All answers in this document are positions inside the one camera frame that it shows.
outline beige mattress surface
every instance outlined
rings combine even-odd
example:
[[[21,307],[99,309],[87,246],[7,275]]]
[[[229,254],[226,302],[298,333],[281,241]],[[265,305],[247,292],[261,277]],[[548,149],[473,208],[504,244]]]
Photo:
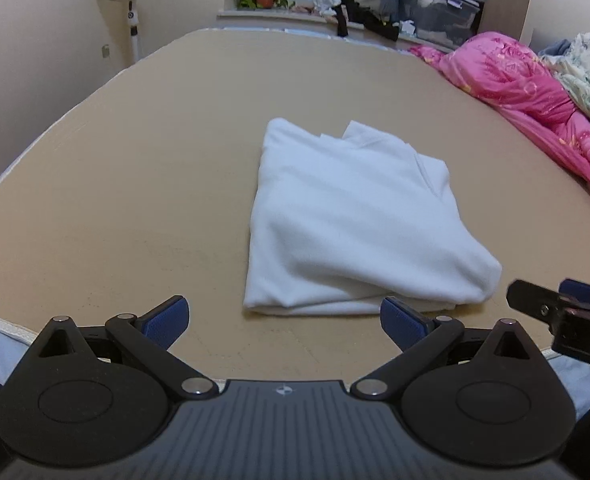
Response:
[[[350,120],[446,161],[462,220],[504,266],[468,326],[517,317],[520,277],[590,282],[590,195],[491,108],[411,56],[283,32],[204,30],[74,108],[0,183],[0,317],[40,330],[142,314],[173,294],[171,348],[215,378],[352,381],[397,354],[376,317],[245,314],[248,220],[266,123],[341,136]]]

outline fan pole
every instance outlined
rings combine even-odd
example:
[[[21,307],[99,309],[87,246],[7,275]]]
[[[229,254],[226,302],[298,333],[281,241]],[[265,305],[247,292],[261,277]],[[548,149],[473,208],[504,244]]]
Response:
[[[135,9],[135,1],[129,0],[129,13],[128,13],[128,24],[131,28],[131,50],[133,51],[133,64],[140,60],[140,46],[138,41],[138,17],[137,10]]]

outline clear plastic container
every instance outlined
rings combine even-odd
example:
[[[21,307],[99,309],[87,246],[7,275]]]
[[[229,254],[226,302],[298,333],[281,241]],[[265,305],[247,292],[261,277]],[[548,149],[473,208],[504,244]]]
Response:
[[[418,38],[450,48],[462,45],[473,33],[479,4],[473,0],[400,0],[402,20],[413,20]]]

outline mattress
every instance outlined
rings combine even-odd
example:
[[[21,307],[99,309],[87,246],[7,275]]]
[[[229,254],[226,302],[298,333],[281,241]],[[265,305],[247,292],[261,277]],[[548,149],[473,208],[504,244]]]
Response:
[[[590,282],[590,195],[491,108],[421,60],[341,40],[203,30],[125,70],[54,124],[0,180],[0,317],[96,325],[174,294],[171,347],[216,378],[352,381],[395,356],[377,317],[243,312],[248,221],[267,122],[339,137],[350,120],[446,161],[460,216],[499,259],[494,297],[454,312],[490,328],[523,278]]]

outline pink blanket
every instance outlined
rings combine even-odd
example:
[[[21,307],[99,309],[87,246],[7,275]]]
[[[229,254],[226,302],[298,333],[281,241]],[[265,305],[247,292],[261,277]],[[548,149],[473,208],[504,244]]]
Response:
[[[590,182],[590,121],[529,48],[485,32],[450,54],[428,46],[410,50],[453,85],[491,105],[559,165]]]

